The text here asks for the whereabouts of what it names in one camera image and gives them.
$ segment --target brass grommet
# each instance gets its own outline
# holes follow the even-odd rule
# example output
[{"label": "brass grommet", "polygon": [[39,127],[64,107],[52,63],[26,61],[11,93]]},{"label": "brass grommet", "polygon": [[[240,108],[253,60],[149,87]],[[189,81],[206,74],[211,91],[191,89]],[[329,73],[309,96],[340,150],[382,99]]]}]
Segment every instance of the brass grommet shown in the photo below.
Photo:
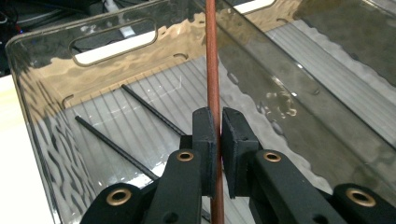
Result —
[{"label": "brass grommet", "polygon": [[112,206],[119,206],[123,203],[128,202],[128,200],[132,197],[132,192],[128,189],[113,189],[106,198],[108,204]]},{"label": "brass grommet", "polygon": [[194,158],[194,154],[184,151],[177,154],[177,159],[179,161],[190,161]]},{"label": "brass grommet", "polygon": [[375,199],[361,189],[348,189],[346,191],[346,196],[352,202],[357,203],[361,206],[373,207],[376,204]]},{"label": "brass grommet", "polygon": [[274,152],[267,152],[264,154],[264,158],[268,161],[277,162],[280,161],[281,157]]}]

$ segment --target copper tube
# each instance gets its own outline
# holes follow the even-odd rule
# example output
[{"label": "copper tube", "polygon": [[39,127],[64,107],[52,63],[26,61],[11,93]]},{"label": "copper tube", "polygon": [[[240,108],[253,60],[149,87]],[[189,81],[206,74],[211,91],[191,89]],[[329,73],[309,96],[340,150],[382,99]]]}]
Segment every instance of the copper tube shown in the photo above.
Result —
[{"label": "copper tube", "polygon": [[223,181],[220,153],[219,69],[217,46],[216,4],[206,0],[206,69],[207,103],[212,112],[218,142],[216,195],[210,201],[211,223],[224,223]]}]

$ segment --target clamp jaw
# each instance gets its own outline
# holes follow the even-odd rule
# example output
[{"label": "clamp jaw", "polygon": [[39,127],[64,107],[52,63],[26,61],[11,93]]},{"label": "clamp jaw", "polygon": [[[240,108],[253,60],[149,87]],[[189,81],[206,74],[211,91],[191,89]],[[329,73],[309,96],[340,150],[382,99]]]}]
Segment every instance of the clamp jaw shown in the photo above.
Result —
[{"label": "clamp jaw", "polygon": [[[218,143],[207,107],[192,114],[192,127],[160,179],[142,189],[109,186],[81,223],[201,223],[202,196],[216,193]],[[249,197],[256,223],[396,222],[396,209],[367,188],[343,184],[333,195],[315,189],[287,156],[262,148],[237,110],[223,108],[220,146],[230,197]]]}]

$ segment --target black metal rod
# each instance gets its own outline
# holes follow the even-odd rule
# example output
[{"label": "black metal rod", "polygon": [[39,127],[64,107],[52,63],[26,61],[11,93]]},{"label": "black metal rod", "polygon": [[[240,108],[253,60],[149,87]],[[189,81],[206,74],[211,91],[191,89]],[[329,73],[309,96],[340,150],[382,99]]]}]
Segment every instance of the black metal rod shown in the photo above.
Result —
[{"label": "black metal rod", "polygon": [[121,87],[132,95],[142,106],[147,108],[151,113],[153,113],[158,119],[162,120],[169,128],[171,128],[178,135],[186,135],[181,129],[179,129],[172,121],[167,119],[163,114],[161,114],[157,109],[149,105],[145,100],[143,100],[136,92],[126,85],[121,85]]},{"label": "black metal rod", "polygon": [[117,146],[114,142],[112,142],[109,138],[104,136],[102,133],[97,131],[90,123],[85,121],[80,116],[76,116],[76,121],[80,123],[82,126],[84,126],[88,131],[93,133],[96,137],[98,137],[100,140],[102,140],[106,145],[114,149],[117,153],[119,153],[125,160],[130,162],[133,166],[135,166],[138,170],[140,170],[144,175],[148,176],[148,178],[152,180],[156,180],[159,177],[152,173],[149,168],[147,168],[145,165],[143,165],[140,161],[135,159],[133,156],[128,154],[126,151],[124,151],[121,147]]}]

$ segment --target white surface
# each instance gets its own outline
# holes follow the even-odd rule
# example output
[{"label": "white surface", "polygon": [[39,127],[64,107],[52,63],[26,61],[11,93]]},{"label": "white surface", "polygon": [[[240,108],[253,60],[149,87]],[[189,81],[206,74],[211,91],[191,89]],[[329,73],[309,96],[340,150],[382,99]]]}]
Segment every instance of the white surface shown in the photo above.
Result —
[{"label": "white surface", "polygon": [[241,14],[248,14],[252,11],[258,10],[263,7],[271,6],[275,0],[255,0],[251,2],[246,2],[244,4],[235,6],[234,8]]},{"label": "white surface", "polygon": [[113,44],[102,46],[97,49],[92,49],[80,54],[76,54],[75,57],[76,60],[82,64],[96,63],[103,59],[110,58],[115,55],[119,55],[130,49],[135,49],[144,46],[152,42],[155,38],[155,35],[156,35],[155,31],[147,32],[145,34],[124,39]]},{"label": "white surface", "polygon": [[0,78],[1,223],[53,223],[11,76]]}]

